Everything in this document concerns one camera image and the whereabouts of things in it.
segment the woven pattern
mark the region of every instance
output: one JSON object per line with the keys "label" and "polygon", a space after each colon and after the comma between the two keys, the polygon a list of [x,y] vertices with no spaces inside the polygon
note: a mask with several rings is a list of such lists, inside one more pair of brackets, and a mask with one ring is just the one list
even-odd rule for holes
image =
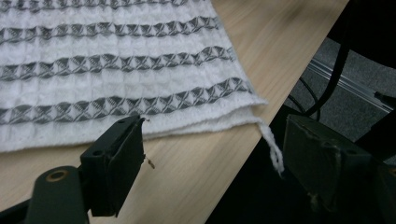
{"label": "woven pattern", "polygon": [[0,151],[257,123],[264,105],[207,0],[0,2]]}
{"label": "woven pattern", "polygon": [[49,40],[54,37],[93,37],[97,35],[116,35],[132,37],[164,37],[167,35],[190,35],[201,29],[216,29],[214,18],[197,17],[190,21],[169,21],[150,24],[114,24],[98,22],[92,24],[61,24],[55,28],[38,26],[28,29],[7,27],[0,30],[0,45],[3,43],[19,43],[32,41],[35,38]]}
{"label": "woven pattern", "polygon": [[229,50],[220,47],[208,47],[196,54],[178,53],[165,54],[159,57],[131,56],[119,57],[112,54],[93,55],[90,57],[75,56],[62,58],[53,63],[34,62],[18,65],[0,66],[0,80],[14,81],[32,77],[50,78],[54,76],[69,76],[87,72],[99,73],[104,69],[121,70],[131,73],[134,70],[160,70],[165,67],[181,65],[199,66],[215,59],[231,60]]}
{"label": "woven pattern", "polygon": [[12,109],[0,110],[0,124],[77,122],[109,115],[169,114],[192,106],[214,104],[218,99],[235,91],[250,90],[243,80],[230,78],[207,89],[195,88],[165,97],[128,99],[112,96],[74,104],[62,102],[57,105],[18,105]]}

